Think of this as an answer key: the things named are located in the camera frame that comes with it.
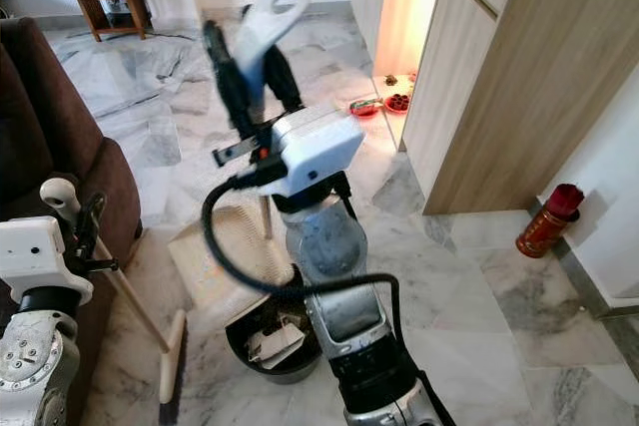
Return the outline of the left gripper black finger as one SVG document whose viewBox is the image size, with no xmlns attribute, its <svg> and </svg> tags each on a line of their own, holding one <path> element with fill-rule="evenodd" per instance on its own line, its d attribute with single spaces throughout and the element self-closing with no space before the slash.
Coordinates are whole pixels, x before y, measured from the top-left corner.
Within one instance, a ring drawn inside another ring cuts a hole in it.
<svg viewBox="0 0 639 426">
<path fill-rule="evenodd" d="M 96 246 L 100 237 L 100 216 L 104 211 L 106 197 L 102 193 L 94 193 L 83 202 L 78 212 L 78 244 L 79 246 Z"/>
</svg>

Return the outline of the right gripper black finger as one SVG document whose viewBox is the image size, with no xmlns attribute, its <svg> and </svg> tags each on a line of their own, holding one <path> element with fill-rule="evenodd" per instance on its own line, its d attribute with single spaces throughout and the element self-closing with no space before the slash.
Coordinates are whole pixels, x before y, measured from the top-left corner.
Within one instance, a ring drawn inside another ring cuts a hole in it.
<svg viewBox="0 0 639 426">
<path fill-rule="evenodd" d="M 248 116 L 263 116 L 265 90 L 282 102 L 287 113 L 305 106 L 288 58 L 276 46 L 300 19 L 301 7 L 246 5 L 239 29 L 239 110 Z"/>
<path fill-rule="evenodd" d="M 204 43 L 214 71 L 218 93 L 227 107 L 230 125 L 238 131 L 239 138 L 254 138 L 255 121 L 250 115 L 253 99 L 236 60 L 230 55 L 223 30 L 214 20 L 204 21 Z"/>
</svg>

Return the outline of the wooden handled broom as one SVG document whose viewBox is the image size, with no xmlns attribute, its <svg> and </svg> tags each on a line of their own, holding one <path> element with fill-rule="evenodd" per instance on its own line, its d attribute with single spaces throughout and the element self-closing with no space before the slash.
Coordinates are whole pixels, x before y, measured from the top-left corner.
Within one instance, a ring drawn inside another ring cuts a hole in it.
<svg viewBox="0 0 639 426">
<path fill-rule="evenodd" d="M 70 181 L 51 177 L 40 188 L 40 197 L 46 206 L 54 209 L 58 216 L 68 223 L 72 231 L 73 256 L 76 257 L 76 231 L 78 230 L 78 212 L 82 204 L 76 194 L 76 186 Z M 178 310 L 165 330 L 160 329 L 160 322 L 146 310 L 141 294 L 134 288 L 131 280 L 124 274 L 122 266 L 119 271 L 101 272 L 114 286 L 116 294 L 122 295 L 125 303 L 131 307 L 134 316 L 140 318 L 150 338 L 159 348 L 160 379 L 157 385 L 157 399 L 160 402 L 157 423 L 160 426 L 177 426 L 180 399 L 178 390 L 183 381 L 182 368 L 186 366 L 187 317 L 186 311 Z"/>
</svg>

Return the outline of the beige long handled dustpan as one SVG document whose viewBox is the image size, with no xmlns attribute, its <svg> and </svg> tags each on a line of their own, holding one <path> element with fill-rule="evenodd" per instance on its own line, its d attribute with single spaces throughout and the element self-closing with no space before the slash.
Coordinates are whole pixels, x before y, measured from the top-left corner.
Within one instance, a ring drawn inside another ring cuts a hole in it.
<svg viewBox="0 0 639 426">
<path fill-rule="evenodd" d="M 252 5 L 273 5 L 283 12 L 282 7 L 301 7 L 301 15 L 310 6 L 311 0 L 257 0 Z M 241 69 L 241 26 L 236 38 L 227 39 L 230 55 Z M 255 124 L 268 120 L 265 116 L 251 116 Z M 287 262 L 278 262 L 270 244 L 270 232 L 260 231 L 259 226 L 241 209 L 230 209 L 233 219 L 229 222 L 217 222 L 216 203 L 229 191 L 249 190 L 273 183 L 283 176 L 260 176 L 255 165 L 250 163 L 249 170 L 237 174 L 216 186 L 206 196 L 201 208 L 200 226 L 211 257 L 244 289 L 237 303 L 229 304 L 225 311 L 231 317 L 242 315 L 252 304 L 256 304 L 273 293 L 283 293 L 288 297 L 297 294 L 297 290 L 288 286 L 294 276 Z"/>
</svg>

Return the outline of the red offering dish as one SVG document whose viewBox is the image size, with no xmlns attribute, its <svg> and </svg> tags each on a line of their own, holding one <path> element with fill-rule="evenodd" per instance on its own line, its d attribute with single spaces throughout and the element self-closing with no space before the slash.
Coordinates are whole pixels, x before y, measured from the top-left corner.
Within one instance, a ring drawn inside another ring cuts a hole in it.
<svg viewBox="0 0 639 426">
<path fill-rule="evenodd" d="M 375 117 L 380 112 L 379 99 L 366 99 L 366 101 L 355 101 L 348 106 L 348 111 L 358 119 L 369 119 Z"/>
<path fill-rule="evenodd" d="M 411 106 L 411 96 L 406 94 L 392 94 L 382 99 L 384 109 L 397 115 L 406 115 Z"/>
</svg>

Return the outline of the dark brown sofa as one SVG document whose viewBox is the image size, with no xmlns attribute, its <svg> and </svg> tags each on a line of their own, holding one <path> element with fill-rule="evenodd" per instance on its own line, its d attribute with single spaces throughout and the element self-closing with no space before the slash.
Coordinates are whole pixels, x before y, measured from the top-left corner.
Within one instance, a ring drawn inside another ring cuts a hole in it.
<svg viewBox="0 0 639 426">
<path fill-rule="evenodd" d="M 141 204 L 122 147 L 102 134 L 35 20 L 1 20 L 0 43 L 0 219 L 51 215 L 38 189 L 63 177 L 78 199 L 105 195 L 100 238 L 128 262 Z"/>
</svg>

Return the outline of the crumpled white paper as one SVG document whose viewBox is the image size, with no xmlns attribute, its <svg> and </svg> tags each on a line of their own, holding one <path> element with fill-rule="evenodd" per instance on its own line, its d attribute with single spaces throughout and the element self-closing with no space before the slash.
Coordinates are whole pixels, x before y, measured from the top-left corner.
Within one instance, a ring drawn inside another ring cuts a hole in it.
<svg viewBox="0 0 639 426">
<path fill-rule="evenodd" d="M 305 344 L 307 334 L 292 322 L 284 321 L 268 333 L 257 331 L 247 340 L 246 348 L 251 363 L 262 368 L 275 368 Z"/>
</svg>

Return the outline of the round black waste bin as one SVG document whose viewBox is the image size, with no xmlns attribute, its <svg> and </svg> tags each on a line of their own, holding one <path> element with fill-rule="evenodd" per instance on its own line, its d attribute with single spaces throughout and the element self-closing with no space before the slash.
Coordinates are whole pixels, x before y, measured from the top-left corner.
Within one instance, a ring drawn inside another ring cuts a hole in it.
<svg viewBox="0 0 639 426">
<path fill-rule="evenodd" d="M 292 322 L 306 332 L 305 344 L 293 356 L 284 359 L 275 368 L 262 368 L 256 363 L 251 363 L 246 348 L 250 336 L 262 330 L 270 333 L 284 321 Z M 256 304 L 255 307 L 230 321 L 225 327 L 225 333 L 227 333 L 230 348 L 236 353 L 239 361 L 275 384 L 296 384 L 305 380 L 319 365 L 322 358 L 322 349 L 317 342 L 305 302 L 300 298 L 286 295 L 265 297 L 260 304 Z"/>
</svg>

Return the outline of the tall wood panel cabinet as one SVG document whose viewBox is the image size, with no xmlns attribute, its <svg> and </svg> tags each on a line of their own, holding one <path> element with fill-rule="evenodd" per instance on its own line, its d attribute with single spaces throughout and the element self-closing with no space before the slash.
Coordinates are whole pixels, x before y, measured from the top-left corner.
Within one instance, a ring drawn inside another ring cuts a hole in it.
<svg viewBox="0 0 639 426">
<path fill-rule="evenodd" d="M 425 214 L 514 211 L 639 66 L 639 0 L 351 0 L 374 78 L 414 72 L 398 141 Z"/>
</svg>

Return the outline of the red cylindrical bottle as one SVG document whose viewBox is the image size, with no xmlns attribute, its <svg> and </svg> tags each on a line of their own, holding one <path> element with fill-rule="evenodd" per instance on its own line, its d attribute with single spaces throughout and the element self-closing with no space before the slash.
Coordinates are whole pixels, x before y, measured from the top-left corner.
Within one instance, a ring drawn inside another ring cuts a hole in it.
<svg viewBox="0 0 639 426">
<path fill-rule="evenodd" d="M 578 186 L 560 184 L 549 195 L 524 231 L 517 236 L 517 251 L 531 258 L 539 258 L 551 251 L 562 238 L 563 231 L 580 219 L 580 204 L 585 194 Z"/>
</svg>

